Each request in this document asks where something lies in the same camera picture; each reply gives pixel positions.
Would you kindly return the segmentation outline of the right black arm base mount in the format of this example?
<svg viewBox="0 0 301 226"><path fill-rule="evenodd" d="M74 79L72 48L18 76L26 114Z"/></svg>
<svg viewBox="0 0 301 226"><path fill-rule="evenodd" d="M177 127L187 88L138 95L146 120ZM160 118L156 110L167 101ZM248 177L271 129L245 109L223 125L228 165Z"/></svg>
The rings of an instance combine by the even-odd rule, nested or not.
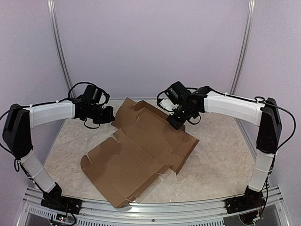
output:
<svg viewBox="0 0 301 226"><path fill-rule="evenodd" d="M263 197L254 199L252 197L246 197L244 195L228 198L224 202L228 214L251 210L257 207L263 207L265 204Z"/></svg>

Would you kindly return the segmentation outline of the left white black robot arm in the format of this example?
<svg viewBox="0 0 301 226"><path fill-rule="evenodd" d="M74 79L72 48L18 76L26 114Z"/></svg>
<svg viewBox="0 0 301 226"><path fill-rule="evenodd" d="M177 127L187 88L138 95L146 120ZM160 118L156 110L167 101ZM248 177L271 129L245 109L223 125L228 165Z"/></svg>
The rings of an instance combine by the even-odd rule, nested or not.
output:
<svg viewBox="0 0 301 226"><path fill-rule="evenodd" d="M42 191L43 198L55 209L62 209L66 199L60 186L50 177L33 151L31 130L55 121L91 119L95 128L113 122L113 107L108 106L110 94L93 83L85 82L86 89L78 97L68 96L62 100L25 105L11 105L3 114L6 122L2 138L5 150L15 158L15 169L23 170L27 177Z"/></svg>

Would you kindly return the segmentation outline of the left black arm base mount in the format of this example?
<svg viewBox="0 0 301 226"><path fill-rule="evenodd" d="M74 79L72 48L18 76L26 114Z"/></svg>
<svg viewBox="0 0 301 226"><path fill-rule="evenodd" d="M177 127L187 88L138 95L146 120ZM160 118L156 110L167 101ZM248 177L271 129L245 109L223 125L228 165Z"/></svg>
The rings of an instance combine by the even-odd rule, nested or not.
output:
<svg viewBox="0 0 301 226"><path fill-rule="evenodd" d="M71 198L63 196L60 201L56 201L49 197L43 197L41 201L41 206L72 214L79 214L82 205L81 199Z"/></svg>

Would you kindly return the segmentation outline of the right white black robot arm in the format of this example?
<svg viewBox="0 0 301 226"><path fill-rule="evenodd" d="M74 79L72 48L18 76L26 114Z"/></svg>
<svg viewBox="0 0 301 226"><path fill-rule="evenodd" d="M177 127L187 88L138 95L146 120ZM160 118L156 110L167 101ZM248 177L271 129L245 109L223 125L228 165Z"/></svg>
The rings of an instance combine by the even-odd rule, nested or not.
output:
<svg viewBox="0 0 301 226"><path fill-rule="evenodd" d="M248 99L221 93L209 86L187 88L181 82L173 83L164 91L166 98L158 98L157 105L170 113L169 124L179 130L201 113L216 113L243 120L259 128L254 169L240 204L252 208L262 198L265 182L272 172L282 131L277 104L274 99Z"/></svg>

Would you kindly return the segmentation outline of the brown cardboard box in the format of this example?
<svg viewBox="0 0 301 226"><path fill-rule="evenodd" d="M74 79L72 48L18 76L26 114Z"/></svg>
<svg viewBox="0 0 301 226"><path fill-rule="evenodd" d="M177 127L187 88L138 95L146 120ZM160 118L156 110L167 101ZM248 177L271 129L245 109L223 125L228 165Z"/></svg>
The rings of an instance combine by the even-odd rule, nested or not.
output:
<svg viewBox="0 0 301 226"><path fill-rule="evenodd" d="M167 170L179 173L198 144L146 101L126 98L112 125L116 132L84 155L80 166L115 208L133 202Z"/></svg>

